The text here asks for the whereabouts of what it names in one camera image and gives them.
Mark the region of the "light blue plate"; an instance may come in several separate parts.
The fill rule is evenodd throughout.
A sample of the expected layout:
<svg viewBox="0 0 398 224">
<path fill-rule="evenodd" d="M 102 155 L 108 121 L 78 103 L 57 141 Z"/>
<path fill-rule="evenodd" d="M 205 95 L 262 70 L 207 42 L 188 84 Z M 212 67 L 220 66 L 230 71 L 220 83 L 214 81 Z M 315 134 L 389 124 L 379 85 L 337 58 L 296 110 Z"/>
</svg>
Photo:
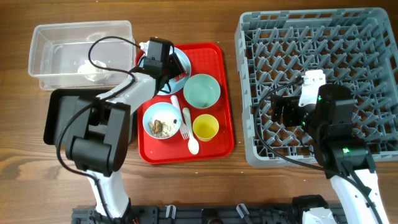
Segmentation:
<svg viewBox="0 0 398 224">
<path fill-rule="evenodd" d="M 174 52 L 178 55 L 186 72 L 189 73 L 188 77 L 179 82 L 171 81 L 167 78 L 167 59 L 169 58 L 169 55 Z M 160 73 L 159 90 L 157 91 L 158 95 L 171 95 L 178 92 L 184 87 L 186 81 L 192 74 L 190 59 L 184 52 L 175 48 L 172 44 L 149 44 L 147 56 L 144 56 L 144 54 L 140 56 L 137 65 L 141 68 L 148 68 L 150 71 L 154 71 L 155 73 Z"/>
</svg>

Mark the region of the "mint green bowl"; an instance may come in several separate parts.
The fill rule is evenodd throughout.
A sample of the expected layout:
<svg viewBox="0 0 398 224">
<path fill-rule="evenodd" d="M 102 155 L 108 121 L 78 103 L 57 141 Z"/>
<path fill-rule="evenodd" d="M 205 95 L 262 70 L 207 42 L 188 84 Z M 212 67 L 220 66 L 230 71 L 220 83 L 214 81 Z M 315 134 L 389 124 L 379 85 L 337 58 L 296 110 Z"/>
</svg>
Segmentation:
<svg viewBox="0 0 398 224">
<path fill-rule="evenodd" d="M 219 100 L 221 87 L 211 75 L 196 74 L 186 81 L 183 88 L 183 96 L 192 107 L 206 109 Z"/>
</svg>

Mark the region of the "light blue bowl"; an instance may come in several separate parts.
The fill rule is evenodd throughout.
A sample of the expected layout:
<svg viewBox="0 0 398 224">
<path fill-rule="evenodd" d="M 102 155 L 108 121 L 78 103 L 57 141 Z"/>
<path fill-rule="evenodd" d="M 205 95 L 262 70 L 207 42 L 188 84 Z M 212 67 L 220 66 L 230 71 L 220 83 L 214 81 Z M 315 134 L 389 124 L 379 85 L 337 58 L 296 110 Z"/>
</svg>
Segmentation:
<svg viewBox="0 0 398 224">
<path fill-rule="evenodd" d="M 155 103 L 146 109 L 142 124 L 150 137 L 160 140 L 168 139 L 179 131 L 182 115 L 173 104 Z"/>
</svg>

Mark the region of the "food scraps and rice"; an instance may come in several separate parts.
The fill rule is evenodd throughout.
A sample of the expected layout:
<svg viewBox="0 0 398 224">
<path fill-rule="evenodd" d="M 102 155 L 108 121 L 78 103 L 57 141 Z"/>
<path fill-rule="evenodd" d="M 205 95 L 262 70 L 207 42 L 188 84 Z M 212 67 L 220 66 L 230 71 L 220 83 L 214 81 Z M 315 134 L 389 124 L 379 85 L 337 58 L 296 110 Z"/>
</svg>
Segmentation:
<svg viewBox="0 0 398 224">
<path fill-rule="evenodd" d="M 179 120 L 174 117 L 153 117 L 148 125 L 151 135 L 157 139 L 172 137 L 179 130 Z"/>
</svg>

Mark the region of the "yellow plastic cup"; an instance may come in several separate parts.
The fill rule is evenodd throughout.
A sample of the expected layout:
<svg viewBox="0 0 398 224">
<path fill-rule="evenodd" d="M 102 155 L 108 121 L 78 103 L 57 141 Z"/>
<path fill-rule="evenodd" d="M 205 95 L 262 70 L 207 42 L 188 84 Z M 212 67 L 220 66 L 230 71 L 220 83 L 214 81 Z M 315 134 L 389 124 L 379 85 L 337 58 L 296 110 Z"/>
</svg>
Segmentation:
<svg viewBox="0 0 398 224">
<path fill-rule="evenodd" d="M 212 140 L 219 128 L 218 120 L 210 114 L 201 114 L 193 121 L 193 132 L 203 142 Z"/>
</svg>

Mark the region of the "white napkin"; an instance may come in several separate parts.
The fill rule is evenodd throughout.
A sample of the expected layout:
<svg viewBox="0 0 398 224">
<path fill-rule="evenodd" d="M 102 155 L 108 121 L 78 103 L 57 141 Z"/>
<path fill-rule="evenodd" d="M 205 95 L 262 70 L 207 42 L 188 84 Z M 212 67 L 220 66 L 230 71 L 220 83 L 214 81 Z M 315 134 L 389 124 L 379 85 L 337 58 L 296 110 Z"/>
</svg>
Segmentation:
<svg viewBox="0 0 398 224">
<path fill-rule="evenodd" d="M 87 80 L 91 82 L 98 82 L 100 80 L 105 80 L 110 77 L 106 70 L 97 68 L 93 66 L 89 60 L 85 60 L 84 64 L 78 67 L 77 72 L 82 74 Z"/>
</svg>

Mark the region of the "red snack wrapper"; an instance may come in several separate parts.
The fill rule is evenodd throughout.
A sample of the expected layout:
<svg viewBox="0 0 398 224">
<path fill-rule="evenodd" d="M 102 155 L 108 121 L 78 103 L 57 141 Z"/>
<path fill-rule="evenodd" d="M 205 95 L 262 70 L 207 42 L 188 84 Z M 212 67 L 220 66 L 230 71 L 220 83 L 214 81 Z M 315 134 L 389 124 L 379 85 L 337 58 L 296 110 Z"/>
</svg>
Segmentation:
<svg viewBox="0 0 398 224">
<path fill-rule="evenodd" d="M 183 73 L 177 75 L 176 77 L 174 77 L 174 81 L 179 82 L 180 80 L 183 80 L 184 78 L 186 78 L 188 76 L 189 76 L 188 72 L 183 72 Z"/>
</svg>

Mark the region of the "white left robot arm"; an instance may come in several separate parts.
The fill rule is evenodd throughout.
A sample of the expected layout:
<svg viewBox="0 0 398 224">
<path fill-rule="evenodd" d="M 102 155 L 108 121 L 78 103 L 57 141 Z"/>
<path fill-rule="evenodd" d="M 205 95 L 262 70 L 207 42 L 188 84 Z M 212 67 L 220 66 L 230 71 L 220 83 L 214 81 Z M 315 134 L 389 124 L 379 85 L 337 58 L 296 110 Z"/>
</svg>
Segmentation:
<svg viewBox="0 0 398 224">
<path fill-rule="evenodd" d="M 67 159 L 76 166 L 71 172 L 89 179 L 96 198 L 94 220 L 132 221 L 131 200 L 120 172 L 129 145 L 131 115 L 183 72 L 174 44 L 152 37 L 142 67 L 127 71 L 127 78 L 112 90 L 77 101 L 75 114 L 57 139 L 56 153 L 62 163 L 64 147 Z"/>
</svg>

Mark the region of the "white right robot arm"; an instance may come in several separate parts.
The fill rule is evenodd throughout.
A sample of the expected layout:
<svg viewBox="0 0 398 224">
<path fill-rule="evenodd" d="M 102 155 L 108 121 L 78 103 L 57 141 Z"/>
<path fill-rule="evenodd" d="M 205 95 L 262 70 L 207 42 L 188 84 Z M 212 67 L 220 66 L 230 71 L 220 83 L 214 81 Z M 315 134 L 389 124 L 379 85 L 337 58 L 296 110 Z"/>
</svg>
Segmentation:
<svg viewBox="0 0 398 224">
<path fill-rule="evenodd" d="M 364 139 L 354 136 L 349 88 L 326 84 L 300 96 L 270 96 L 272 120 L 301 126 L 314 141 L 315 159 L 330 180 L 348 223 L 388 223 L 376 164 Z"/>
</svg>

